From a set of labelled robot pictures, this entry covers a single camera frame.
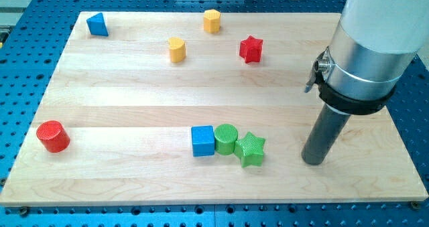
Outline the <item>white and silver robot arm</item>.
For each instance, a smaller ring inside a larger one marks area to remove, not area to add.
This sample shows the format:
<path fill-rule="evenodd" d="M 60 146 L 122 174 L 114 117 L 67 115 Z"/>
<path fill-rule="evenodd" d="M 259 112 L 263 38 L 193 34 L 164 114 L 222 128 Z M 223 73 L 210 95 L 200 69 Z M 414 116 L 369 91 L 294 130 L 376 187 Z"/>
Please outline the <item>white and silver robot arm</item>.
<path fill-rule="evenodd" d="M 394 87 L 428 40 L 428 0 L 347 0 L 324 74 L 336 92 L 377 100 Z"/>

